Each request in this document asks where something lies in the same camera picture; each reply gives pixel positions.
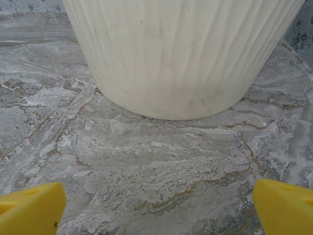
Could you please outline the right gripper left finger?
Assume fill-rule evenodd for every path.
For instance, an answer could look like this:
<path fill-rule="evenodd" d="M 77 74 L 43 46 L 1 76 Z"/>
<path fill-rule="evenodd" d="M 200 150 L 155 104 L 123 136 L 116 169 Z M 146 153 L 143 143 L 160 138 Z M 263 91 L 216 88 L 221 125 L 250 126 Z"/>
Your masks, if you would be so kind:
<path fill-rule="evenodd" d="M 55 235 L 66 208 L 59 182 L 46 183 L 0 196 L 2 235 Z"/>

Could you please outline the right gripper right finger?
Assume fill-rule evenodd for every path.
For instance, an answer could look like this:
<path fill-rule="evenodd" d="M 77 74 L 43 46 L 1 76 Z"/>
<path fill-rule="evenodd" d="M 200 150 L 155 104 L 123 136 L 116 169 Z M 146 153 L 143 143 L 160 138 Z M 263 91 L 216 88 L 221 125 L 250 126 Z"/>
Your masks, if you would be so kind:
<path fill-rule="evenodd" d="M 312 189 L 259 179 L 255 183 L 252 199 L 265 234 L 313 234 Z"/>

